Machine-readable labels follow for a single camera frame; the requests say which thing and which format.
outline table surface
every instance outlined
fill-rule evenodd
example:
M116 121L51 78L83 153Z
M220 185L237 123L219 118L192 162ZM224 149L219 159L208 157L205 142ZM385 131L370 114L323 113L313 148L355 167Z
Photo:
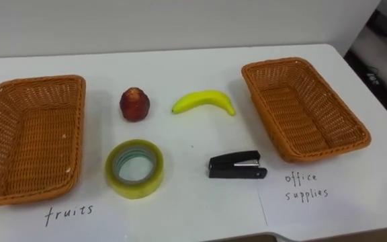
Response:
M271 226L263 213L258 181L206 175L210 157L250 149L259 150L269 170L270 178L261 181L264 186L273 186L273 174L293 169L273 150L241 77L247 63L289 56L311 62L372 135L371 145L357 155L311 165L321 166L322 174L340 173L353 184L350 189L359 191L352 201L335 208L345 210L351 206L347 202L362 206L353 213L356 219ZM64 74L81 75L87 82L81 178L61 198L0 206L0 241L47 241L47 236L65 234L71 241L110 241L115 228L125 241L207 241L261 233L303 241L387 227L387 112L329 45L0 58L0 82ZM118 109L122 92L132 86L143 89L151 101L149 115L137 123L123 121ZM214 106L171 114L182 95L203 89L227 93L237 115ZM155 143L165 158L161 187L141 200L119 197L103 176L109 152L133 138ZM43 229L49 208L56 212L91 205L93 219L51 220ZM94 237L67 232L84 233L82 229L94 229Z

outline apple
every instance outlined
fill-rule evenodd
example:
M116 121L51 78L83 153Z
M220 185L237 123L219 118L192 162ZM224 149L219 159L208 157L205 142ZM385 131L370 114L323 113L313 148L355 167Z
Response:
M151 102L140 88L131 87L122 94L119 105L127 121L137 122L146 118Z

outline banana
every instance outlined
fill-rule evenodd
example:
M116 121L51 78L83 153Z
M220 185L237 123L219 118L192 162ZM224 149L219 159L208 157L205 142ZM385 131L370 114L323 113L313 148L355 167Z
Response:
M179 99L179 101L174 104L171 111L173 114L180 114L204 104L213 104L226 110L229 115L235 115L235 110L229 97L225 93L215 90L196 91L189 93Z

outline black stapler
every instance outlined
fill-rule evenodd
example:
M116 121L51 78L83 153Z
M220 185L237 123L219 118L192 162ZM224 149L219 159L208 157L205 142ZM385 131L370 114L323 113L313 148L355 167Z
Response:
M263 179L267 169L259 167L258 151L241 151L210 158L209 178Z

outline wicker basket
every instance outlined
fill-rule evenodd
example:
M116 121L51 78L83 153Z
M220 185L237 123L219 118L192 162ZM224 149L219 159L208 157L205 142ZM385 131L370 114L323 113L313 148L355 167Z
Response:
M0 84L0 205L55 198L77 182L85 80L76 75Z
M242 74L283 160L316 161L370 144L365 126L306 60L251 63Z

